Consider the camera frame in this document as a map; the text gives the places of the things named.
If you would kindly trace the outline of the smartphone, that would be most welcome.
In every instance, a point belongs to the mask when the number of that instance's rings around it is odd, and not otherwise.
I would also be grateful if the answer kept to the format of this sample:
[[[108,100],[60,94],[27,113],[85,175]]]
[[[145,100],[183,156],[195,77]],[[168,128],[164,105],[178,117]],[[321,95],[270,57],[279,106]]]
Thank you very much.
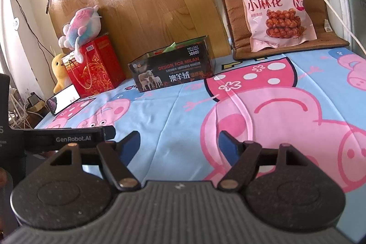
[[[53,116],[56,116],[72,103],[80,99],[78,91],[74,85],[70,85],[58,92],[46,101],[46,105]]]

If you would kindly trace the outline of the red gift box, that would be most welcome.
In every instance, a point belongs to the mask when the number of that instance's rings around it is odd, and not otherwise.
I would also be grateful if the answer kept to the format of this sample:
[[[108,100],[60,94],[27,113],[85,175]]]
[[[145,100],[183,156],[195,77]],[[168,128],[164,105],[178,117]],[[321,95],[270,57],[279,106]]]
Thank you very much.
[[[126,79],[109,35],[102,35],[83,45],[80,52],[83,62],[76,61],[73,51],[62,61],[81,98],[113,90]]]

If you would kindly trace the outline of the yellow duck plush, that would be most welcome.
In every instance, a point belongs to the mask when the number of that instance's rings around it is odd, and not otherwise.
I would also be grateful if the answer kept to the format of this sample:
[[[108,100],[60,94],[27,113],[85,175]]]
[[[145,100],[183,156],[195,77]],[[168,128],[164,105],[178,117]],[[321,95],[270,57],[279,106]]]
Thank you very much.
[[[57,79],[57,83],[53,89],[54,94],[61,92],[63,89],[69,87],[72,84],[65,65],[62,61],[65,56],[66,55],[64,53],[57,54],[51,62],[53,73]]]

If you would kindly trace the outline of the peppa pig bed sheet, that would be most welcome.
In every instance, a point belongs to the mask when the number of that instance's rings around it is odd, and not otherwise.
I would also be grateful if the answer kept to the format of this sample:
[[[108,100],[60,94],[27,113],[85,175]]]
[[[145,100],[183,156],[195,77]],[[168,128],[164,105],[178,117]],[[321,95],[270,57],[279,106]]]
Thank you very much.
[[[73,103],[39,128],[114,126],[115,140],[138,131],[129,164],[141,182],[210,180],[230,168],[218,137],[265,148],[289,143],[346,193],[338,229],[365,236],[365,59],[346,48],[281,54],[244,62],[227,56],[207,80],[139,92],[127,80]]]

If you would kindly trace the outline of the black sheep print box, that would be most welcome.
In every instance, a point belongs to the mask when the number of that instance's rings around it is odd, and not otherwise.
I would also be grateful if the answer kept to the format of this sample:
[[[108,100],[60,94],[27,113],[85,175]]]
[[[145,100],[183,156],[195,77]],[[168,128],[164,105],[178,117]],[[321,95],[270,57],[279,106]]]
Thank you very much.
[[[140,92],[212,77],[215,60],[209,36],[173,43],[128,64]]]

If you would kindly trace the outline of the pink blue plush toy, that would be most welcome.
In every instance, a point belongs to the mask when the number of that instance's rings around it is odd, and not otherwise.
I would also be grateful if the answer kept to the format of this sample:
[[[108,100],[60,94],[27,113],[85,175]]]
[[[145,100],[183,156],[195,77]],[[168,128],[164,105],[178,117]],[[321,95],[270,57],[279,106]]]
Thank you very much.
[[[63,27],[63,35],[58,40],[59,47],[74,50],[74,58],[79,64],[84,61],[81,46],[95,39],[101,31],[98,9],[99,6],[95,5],[78,10],[70,23]]]

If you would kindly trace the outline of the brown chair cushion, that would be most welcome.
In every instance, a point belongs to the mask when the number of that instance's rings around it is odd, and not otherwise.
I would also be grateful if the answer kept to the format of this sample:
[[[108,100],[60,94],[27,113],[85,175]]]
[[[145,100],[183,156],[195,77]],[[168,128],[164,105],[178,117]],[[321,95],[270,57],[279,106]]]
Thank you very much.
[[[223,0],[223,4],[236,60],[349,45],[326,26],[323,0]]]

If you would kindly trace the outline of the wooden board headboard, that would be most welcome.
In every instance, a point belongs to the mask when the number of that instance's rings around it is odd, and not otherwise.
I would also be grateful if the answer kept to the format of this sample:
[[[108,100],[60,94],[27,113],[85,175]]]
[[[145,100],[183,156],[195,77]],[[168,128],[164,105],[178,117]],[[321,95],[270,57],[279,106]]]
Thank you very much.
[[[229,43],[214,0],[49,0],[57,36],[75,12],[99,7],[102,32],[108,33],[124,71],[129,62],[173,42],[208,36],[213,56],[229,54]]]

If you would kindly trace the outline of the pink snack bag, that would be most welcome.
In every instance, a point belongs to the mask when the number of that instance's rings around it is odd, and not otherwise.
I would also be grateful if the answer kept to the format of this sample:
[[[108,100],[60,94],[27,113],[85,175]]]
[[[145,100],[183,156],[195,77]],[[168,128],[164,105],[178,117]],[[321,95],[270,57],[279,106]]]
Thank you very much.
[[[317,39],[304,0],[242,0],[251,51],[296,46]]]

